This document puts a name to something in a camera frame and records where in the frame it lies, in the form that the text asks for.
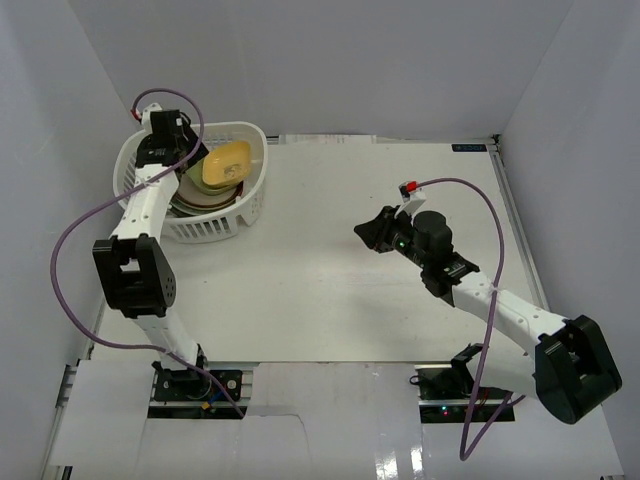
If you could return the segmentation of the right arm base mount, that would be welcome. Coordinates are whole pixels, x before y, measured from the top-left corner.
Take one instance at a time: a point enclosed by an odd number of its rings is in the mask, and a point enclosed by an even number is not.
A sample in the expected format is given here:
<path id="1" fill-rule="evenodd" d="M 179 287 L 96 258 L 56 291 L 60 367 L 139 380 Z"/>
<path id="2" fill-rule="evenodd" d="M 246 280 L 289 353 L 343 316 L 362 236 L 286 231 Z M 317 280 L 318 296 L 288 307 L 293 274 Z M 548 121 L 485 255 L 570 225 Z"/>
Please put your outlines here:
<path id="1" fill-rule="evenodd" d="M 409 383 L 418 389 L 420 420 L 426 424 L 463 424 L 474 380 L 468 363 L 479 359 L 482 345 L 469 344 L 448 363 L 428 363 L 415 367 Z M 472 422 L 484 423 L 498 409 L 505 391 L 480 387 Z M 513 407 L 506 407 L 496 422 L 514 422 Z"/>

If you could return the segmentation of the dark red rimmed plate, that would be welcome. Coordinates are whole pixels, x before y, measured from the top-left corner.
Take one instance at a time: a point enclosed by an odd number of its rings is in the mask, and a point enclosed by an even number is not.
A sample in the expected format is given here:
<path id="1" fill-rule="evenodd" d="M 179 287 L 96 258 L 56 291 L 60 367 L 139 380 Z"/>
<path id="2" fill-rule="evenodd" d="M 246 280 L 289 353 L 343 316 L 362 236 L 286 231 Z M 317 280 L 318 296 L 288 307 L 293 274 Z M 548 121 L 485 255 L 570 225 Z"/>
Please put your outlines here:
<path id="1" fill-rule="evenodd" d="M 171 199 L 171 209 L 176 216 L 193 217 L 214 213 L 235 204 L 242 196 L 244 183 L 224 187 L 217 192 L 203 192 L 188 177 L 183 176 L 177 192 Z"/>

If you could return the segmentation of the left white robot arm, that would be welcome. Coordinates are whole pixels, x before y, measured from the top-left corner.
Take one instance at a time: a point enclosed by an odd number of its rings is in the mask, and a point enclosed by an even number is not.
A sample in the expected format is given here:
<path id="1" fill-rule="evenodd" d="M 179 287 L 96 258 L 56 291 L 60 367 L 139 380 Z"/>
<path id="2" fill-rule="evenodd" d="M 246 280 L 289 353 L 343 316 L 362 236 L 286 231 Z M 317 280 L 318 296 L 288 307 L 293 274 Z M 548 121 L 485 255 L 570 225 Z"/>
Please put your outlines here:
<path id="1" fill-rule="evenodd" d="M 135 192 L 110 237 L 96 241 L 92 254 L 109 307 L 132 320 L 160 348 L 162 368 L 180 370 L 180 391 L 199 399 L 209 392 L 212 377 L 194 364 L 201 350 L 173 309 L 177 280 L 160 237 L 179 187 L 174 166 L 200 146 L 178 110 L 152 104 L 143 110 L 141 123 L 145 136 L 136 150 Z M 190 365 L 183 367 L 184 362 Z"/>

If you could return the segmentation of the green square plate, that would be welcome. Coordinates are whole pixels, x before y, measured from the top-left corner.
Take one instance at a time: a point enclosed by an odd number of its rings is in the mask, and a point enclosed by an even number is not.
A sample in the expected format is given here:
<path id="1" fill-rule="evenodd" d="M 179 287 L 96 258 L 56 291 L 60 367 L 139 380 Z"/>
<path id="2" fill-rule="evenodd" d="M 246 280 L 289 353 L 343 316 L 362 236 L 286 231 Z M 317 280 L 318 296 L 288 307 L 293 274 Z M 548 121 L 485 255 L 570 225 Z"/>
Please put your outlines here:
<path id="1" fill-rule="evenodd" d="M 189 178 L 191 180 L 191 182 L 194 184 L 195 189 L 205 195 L 209 195 L 209 196 L 215 196 L 215 195 L 220 195 L 222 193 L 231 191 L 231 190 L 235 190 L 238 187 L 240 187 L 242 185 L 241 182 L 237 183 L 237 184 L 231 184 L 231 185 L 223 185 L 223 186 L 210 186 L 204 183 L 203 179 L 202 179 L 202 174 L 201 173 L 189 173 L 187 172 L 185 174 L 185 176 L 187 178 Z"/>

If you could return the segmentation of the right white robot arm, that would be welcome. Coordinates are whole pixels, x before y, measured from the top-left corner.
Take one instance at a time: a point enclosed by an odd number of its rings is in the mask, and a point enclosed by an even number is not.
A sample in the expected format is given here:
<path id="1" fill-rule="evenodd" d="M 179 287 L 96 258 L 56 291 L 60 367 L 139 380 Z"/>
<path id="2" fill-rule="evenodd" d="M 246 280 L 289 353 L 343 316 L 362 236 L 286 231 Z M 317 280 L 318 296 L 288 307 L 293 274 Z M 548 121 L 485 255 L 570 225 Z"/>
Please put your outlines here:
<path id="1" fill-rule="evenodd" d="M 396 251 L 421 270 L 426 289 L 450 306 L 483 321 L 521 347 L 532 368 L 497 365 L 495 387 L 530 395 L 556 419 L 574 424 L 622 387 L 600 326 L 581 315 L 567 319 L 494 287 L 480 268 L 453 247 L 445 217 L 414 216 L 386 206 L 355 234 L 377 253 Z"/>

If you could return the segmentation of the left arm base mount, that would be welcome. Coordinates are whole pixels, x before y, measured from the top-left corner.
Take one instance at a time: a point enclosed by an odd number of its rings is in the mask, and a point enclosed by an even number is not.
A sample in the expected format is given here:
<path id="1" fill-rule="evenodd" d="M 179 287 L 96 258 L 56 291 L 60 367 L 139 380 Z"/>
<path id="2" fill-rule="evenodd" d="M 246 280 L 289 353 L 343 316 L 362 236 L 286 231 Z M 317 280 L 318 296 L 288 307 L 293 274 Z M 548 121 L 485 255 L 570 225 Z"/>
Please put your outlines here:
<path id="1" fill-rule="evenodd" d="M 240 420 L 244 373 L 241 370 L 210 370 L 219 388 L 193 370 L 164 369 L 152 363 L 155 377 L 147 417 L 173 420 Z"/>

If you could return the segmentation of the yellow square plate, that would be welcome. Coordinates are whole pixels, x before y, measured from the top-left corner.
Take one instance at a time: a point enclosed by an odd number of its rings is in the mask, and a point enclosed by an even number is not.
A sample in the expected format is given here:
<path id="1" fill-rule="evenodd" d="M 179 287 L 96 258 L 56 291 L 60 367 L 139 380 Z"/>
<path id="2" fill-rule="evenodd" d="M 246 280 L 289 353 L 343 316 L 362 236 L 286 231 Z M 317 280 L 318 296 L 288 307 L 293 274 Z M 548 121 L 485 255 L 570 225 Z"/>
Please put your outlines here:
<path id="1" fill-rule="evenodd" d="M 210 186 L 237 184 L 251 172 L 251 149 L 246 141 L 234 141 L 212 150 L 202 163 L 202 179 Z"/>

